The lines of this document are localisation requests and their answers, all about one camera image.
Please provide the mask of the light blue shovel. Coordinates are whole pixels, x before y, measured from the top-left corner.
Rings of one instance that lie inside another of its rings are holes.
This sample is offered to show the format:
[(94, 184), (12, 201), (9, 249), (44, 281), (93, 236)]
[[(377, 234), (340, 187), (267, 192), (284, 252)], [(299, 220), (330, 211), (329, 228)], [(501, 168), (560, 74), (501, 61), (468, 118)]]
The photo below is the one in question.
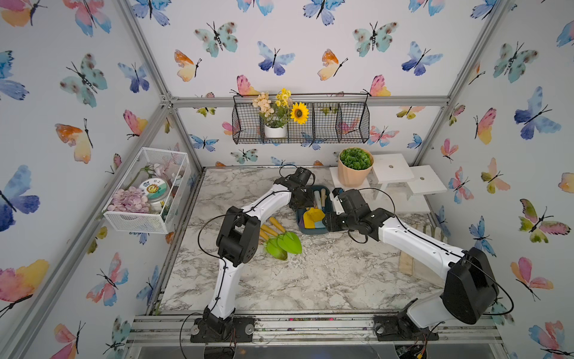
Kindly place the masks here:
[(316, 209), (323, 210), (320, 191), (314, 191), (313, 197), (314, 197), (314, 207)]

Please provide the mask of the green shovel yellow handle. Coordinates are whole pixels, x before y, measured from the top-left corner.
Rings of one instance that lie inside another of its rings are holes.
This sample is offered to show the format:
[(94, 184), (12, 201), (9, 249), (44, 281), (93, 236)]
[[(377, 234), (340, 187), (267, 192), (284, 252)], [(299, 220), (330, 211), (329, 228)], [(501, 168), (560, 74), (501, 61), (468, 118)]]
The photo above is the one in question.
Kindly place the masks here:
[(298, 235), (294, 232), (287, 231), (281, 223), (274, 217), (269, 218), (270, 223), (279, 230), (278, 245), (289, 254), (302, 254), (303, 246)]
[(276, 259), (285, 260), (288, 254), (301, 254), (302, 244), (297, 234), (285, 232), (278, 227), (280, 233), (262, 224), (260, 235), (265, 239), (266, 251)]
[(277, 260), (287, 260), (288, 253), (283, 250), (279, 245), (277, 240), (279, 239), (278, 233), (269, 233), (264, 230), (260, 230), (260, 237), (262, 238), (265, 250)]

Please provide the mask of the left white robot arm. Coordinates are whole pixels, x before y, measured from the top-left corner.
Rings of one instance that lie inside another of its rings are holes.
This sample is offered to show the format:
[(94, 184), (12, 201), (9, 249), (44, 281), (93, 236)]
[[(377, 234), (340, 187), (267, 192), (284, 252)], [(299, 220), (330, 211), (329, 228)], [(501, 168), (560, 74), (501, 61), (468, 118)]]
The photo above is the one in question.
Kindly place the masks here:
[(252, 260), (259, 246), (263, 222), (284, 206), (293, 210), (312, 205), (308, 188), (314, 184), (311, 170), (296, 167), (294, 173), (280, 175), (271, 188), (253, 203), (243, 207), (231, 206), (223, 215), (216, 237), (218, 275), (211, 301), (202, 317), (194, 321), (196, 332), (191, 342), (225, 342), (238, 338), (238, 327), (249, 324), (236, 320), (236, 295), (244, 266)]

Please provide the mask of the blue shovel wooden handle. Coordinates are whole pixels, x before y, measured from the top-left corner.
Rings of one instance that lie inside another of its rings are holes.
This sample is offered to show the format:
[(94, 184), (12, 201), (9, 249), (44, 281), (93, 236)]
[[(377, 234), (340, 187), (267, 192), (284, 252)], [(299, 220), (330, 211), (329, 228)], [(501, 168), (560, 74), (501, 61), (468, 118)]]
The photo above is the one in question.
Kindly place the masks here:
[(321, 198), (321, 209), (326, 209), (326, 204), (327, 204), (327, 190), (326, 190), (326, 188), (321, 189), (320, 198)]

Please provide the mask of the yellow plastic shovel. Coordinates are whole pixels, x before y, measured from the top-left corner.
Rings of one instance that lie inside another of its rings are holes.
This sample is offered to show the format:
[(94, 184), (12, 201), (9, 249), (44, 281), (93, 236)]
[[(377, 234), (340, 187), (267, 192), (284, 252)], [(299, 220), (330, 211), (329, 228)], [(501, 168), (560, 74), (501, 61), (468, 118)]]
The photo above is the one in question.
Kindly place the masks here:
[(323, 223), (325, 214), (322, 210), (316, 208), (309, 208), (303, 214), (303, 227), (307, 230), (315, 230), (325, 228)]

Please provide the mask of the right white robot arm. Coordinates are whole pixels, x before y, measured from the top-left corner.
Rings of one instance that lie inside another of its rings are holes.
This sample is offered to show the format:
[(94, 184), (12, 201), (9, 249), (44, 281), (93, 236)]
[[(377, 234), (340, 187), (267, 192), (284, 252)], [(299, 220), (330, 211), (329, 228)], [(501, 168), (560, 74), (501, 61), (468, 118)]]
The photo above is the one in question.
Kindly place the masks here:
[(330, 194), (333, 211), (324, 223), (330, 232), (360, 233), (391, 245), (438, 275), (442, 292), (414, 299), (393, 316), (375, 318), (380, 341), (437, 340), (433, 330), (450, 320), (474, 325), (501, 290), (487, 256), (477, 248), (463, 250), (404, 224), (393, 212), (371, 209), (357, 189), (336, 188)]

